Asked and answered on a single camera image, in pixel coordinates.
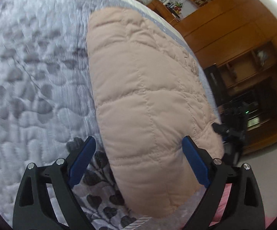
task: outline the gray floral bedspread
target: gray floral bedspread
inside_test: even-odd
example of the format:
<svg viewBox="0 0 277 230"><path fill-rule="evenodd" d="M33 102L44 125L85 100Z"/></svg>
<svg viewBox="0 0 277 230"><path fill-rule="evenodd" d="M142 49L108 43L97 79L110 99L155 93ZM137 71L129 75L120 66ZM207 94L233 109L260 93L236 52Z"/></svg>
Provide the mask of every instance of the gray floral bedspread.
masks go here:
<svg viewBox="0 0 277 230"><path fill-rule="evenodd" d="M0 1L0 214L10 225L27 164L44 166L65 158L89 135L96 138L97 151L73 189L83 211L100 230L122 229L140 217L127 209L115 183L88 73L88 18L107 6L132 7L121 0ZM200 76L215 106L201 69ZM53 188L48 191L59 222L66 224Z"/></svg>

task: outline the bed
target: bed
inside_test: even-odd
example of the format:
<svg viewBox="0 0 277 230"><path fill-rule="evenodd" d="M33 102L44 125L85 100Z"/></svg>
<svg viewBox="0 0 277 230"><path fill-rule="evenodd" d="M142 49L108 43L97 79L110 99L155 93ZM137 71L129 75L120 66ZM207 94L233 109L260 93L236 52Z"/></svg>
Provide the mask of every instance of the bed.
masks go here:
<svg viewBox="0 0 277 230"><path fill-rule="evenodd" d="M201 189L162 220L135 214L124 203L96 120L85 39L90 14L111 6L138 11L194 56L172 26L136 0L0 0L0 214L10 226L26 166L65 158L88 136L95 137L97 150L73 192L97 230L135 229L153 221L173 229L188 220L203 196ZM200 66L199 77L218 115ZM48 191L59 222L66 224L52 187Z"/></svg>

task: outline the blue gripper pad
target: blue gripper pad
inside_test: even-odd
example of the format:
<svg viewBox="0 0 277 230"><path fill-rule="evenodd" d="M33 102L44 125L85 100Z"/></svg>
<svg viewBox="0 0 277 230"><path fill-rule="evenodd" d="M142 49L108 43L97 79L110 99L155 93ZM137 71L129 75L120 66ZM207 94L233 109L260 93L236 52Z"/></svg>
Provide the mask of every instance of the blue gripper pad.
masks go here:
<svg viewBox="0 0 277 230"><path fill-rule="evenodd" d="M198 182L201 185L204 185L205 188L208 188L211 184L211 181L208 177L208 167L197 152L197 147L195 148L188 138L189 137L187 136L182 140L183 153L188 160Z"/></svg>
<svg viewBox="0 0 277 230"><path fill-rule="evenodd" d="M78 157L76 158L75 162L71 166L68 172L68 185L70 188L73 188L74 185L77 185L86 168L91 161L94 153L96 151L96 141L95 138L89 137L87 141L84 143L84 147L82 148L81 152L79 153Z"/></svg>

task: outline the silver screw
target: silver screw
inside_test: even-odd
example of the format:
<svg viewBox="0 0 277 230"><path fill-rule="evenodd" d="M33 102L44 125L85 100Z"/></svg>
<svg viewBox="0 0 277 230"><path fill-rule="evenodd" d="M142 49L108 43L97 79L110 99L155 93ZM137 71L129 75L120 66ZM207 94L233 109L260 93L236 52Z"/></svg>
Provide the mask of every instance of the silver screw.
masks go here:
<svg viewBox="0 0 277 230"><path fill-rule="evenodd" d="M63 158L59 158L56 163L57 165L62 165L65 162L65 160Z"/></svg>
<svg viewBox="0 0 277 230"><path fill-rule="evenodd" d="M221 164L222 164L222 161L221 161L219 158L215 158L215 159L213 160L213 162L214 162L214 164L216 164L216 165L221 165Z"/></svg>
<svg viewBox="0 0 277 230"><path fill-rule="evenodd" d="M34 163L29 163L28 164L28 166L27 166L27 168L29 169L29 170L31 170L31 169L33 169L34 168Z"/></svg>
<svg viewBox="0 0 277 230"><path fill-rule="evenodd" d="M245 170L249 170L249 169L251 169L251 166L247 163L244 163L244 168L245 168Z"/></svg>

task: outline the folded puffer jacket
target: folded puffer jacket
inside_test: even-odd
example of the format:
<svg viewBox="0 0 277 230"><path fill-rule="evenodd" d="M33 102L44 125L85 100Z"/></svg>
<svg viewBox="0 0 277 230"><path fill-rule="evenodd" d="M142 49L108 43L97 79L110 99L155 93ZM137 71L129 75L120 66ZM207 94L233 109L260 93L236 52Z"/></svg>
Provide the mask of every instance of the folded puffer jacket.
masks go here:
<svg viewBox="0 0 277 230"><path fill-rule="evenodd" d="M181 142L212 158L223 144L188 52L138 12L111 7L88 25L89 72L106 154L127 206L164 217L200 187Z"/></svg>

